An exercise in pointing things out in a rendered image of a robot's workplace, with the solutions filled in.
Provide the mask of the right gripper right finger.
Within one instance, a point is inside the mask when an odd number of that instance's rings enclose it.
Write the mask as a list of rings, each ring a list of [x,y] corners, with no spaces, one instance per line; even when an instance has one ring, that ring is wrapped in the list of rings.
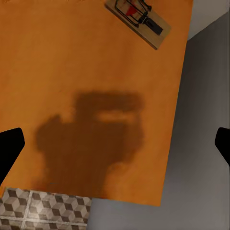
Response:
[[[215,145],[230,166],[230,129],[219,127]]]

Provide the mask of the mousetrap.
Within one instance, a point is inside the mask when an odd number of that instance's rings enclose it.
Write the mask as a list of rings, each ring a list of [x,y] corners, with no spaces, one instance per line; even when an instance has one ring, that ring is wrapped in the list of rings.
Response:
[[[155,50],[172,29],[143,0],[107,0],[104,6]]]

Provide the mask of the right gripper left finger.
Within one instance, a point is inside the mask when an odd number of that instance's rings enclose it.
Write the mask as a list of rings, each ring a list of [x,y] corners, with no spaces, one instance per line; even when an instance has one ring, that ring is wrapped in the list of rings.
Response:
[[[0,185],[25,146],[20,127],[0,133]]]

